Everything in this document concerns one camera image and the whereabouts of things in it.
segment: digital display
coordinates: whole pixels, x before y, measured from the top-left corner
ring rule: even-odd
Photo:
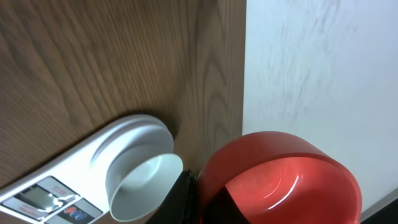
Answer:
[[[28,191],[21,193],[20,198],[45,212],[52,212],[63,205],[63,202],[59,201],[58,197],[38,186],[31,187]]]

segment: white wall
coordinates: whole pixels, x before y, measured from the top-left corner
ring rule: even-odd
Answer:
[[[398,1],[248,0],[243,133],[285,131],[398,188]]]

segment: red bowl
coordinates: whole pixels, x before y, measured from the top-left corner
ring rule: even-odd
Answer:
[[[199,212],[224,186],[251,223],[359,223],[354,176],[315,146],[287,133],[245,135],[216,152],[198,182]]]

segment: wooden table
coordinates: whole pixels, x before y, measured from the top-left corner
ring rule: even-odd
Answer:
[[[1,0],[0,187],[136,113],[197,173],[241,135],[245,22],[245,1]]]

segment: kitchen scale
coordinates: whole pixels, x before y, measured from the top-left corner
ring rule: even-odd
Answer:
[[[0,210],[29,223],[89,224],[111,212],[138,220],[182,172],[167,127],[149,115],[119,119],[0,191]]]

